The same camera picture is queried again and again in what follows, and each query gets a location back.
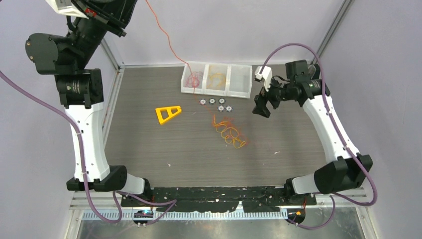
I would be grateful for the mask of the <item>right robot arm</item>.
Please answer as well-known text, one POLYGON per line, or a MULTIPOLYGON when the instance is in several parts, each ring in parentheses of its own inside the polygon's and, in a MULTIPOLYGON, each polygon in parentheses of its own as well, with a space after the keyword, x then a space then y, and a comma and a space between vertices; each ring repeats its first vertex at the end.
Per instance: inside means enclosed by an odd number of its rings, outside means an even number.
POLYGON ((270 103, 276 109, 281 102, 295 101, 313 123, 322 143, 326 165, 306 176, 289 178, 284 187, 284 198, 297 204, 304 194, 331 194, 356 189, 366 179, 365 173, 373 165, 370 155, 363 155, 351 142, 339 122, 330 91, 320 78, 320 69, 309 66, 306 60, 286 64, 287 77, 273 75, 268 66, 255 70, 255 80, 263 84, 254 97, 253 113, 269 118, 270 103))

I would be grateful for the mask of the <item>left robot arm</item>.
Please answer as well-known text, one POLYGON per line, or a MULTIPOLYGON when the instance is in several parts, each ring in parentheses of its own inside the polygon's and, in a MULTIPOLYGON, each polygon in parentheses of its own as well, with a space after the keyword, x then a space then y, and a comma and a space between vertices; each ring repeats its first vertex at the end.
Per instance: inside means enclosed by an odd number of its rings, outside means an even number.
POLYGON ((134 0, 51 0, 56 13, 67 18, 65 36, 34 33, 25 44, 28 58, 41 75, 55 78, 62 114, 70 121, 75 152, 74 176, 69 191, 133 194, 141 206, 152 202, 150 183, 133 176, 123 165, 109 165, 103 136, 104 92, 100 69, 87 64, 104 36, 125 36, 134 0))

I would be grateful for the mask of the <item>right clear plastic bin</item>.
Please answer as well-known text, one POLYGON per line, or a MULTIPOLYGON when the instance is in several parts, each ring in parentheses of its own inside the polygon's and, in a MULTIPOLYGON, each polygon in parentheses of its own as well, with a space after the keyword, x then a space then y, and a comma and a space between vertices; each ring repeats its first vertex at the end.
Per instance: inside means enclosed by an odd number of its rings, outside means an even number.
POLYGON ((252 66, 230 64, 227 96, 249 99, 252 87, 252 66))

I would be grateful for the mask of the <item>clear plastic bin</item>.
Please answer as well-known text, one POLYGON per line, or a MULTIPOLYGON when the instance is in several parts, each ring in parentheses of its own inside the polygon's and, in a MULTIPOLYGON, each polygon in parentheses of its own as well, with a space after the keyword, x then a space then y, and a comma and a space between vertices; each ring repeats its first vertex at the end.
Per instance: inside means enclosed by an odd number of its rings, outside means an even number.
POLYGON ((181 93, 204 94, 203 79, 207 69, 205 62, 187 62, 181 77, 181 93))
POLYGON ((227 80, 227 64, 210 63, 208 65, 204 94, 225 96, 227 80))
POLYGON ((252 66, 230 64, 227 96, 249 99, 252 87, 252 66))

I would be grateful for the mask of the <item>black wedge stand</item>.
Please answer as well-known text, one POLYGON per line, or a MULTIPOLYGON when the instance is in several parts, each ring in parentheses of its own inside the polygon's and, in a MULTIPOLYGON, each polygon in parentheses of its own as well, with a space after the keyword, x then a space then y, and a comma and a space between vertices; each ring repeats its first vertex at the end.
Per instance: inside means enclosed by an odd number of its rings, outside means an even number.
POLYGON ((310 64, 308 66, 308 72, 311 80, 321 79, 321 69, 319 64, 310 64))

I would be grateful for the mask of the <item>middle clear plastic bin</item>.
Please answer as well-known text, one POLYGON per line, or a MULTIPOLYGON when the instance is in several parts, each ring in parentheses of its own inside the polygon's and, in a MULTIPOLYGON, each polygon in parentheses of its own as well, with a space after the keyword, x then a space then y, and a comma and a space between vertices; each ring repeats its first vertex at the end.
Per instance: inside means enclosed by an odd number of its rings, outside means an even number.
POLYGON ((208 65, 204 94, 225 96, 227 80, 227 64, 210 63, 208 65))

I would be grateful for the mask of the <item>left clear plastic bin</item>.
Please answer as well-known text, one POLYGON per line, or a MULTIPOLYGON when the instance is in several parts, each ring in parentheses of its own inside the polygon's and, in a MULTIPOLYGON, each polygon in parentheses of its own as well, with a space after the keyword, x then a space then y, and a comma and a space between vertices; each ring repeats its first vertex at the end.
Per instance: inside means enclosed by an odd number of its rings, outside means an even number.
POLYGON ((203 79, 207 69, 205 62, 187 62, 181 77, 181 93, 204 94, 203 79))

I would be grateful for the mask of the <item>yellow triangular plastic part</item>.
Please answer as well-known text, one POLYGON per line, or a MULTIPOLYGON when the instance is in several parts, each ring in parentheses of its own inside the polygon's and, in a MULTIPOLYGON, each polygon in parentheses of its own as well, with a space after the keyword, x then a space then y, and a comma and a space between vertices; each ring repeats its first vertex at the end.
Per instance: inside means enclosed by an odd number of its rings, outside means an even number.
POLYGON ((182 113, 181 106, 170 106, 170 107, 161 107, 155 109, 157 119, 160 125, 166 124, 168 121, 173 119, 182 113))

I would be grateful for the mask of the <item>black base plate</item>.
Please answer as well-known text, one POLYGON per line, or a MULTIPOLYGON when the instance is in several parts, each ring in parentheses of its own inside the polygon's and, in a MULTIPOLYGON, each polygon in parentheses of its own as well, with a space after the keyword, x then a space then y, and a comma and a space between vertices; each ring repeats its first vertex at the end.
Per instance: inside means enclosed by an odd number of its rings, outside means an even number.
POLYGON ((282 186, 242 187, 155 187, 146 195, 121 192, 123 207, 156 207, 163 212, 233 212, 241 206, 246 213, 276 212, 281 207, 315 206, 310 195, 291 195, 282 186))

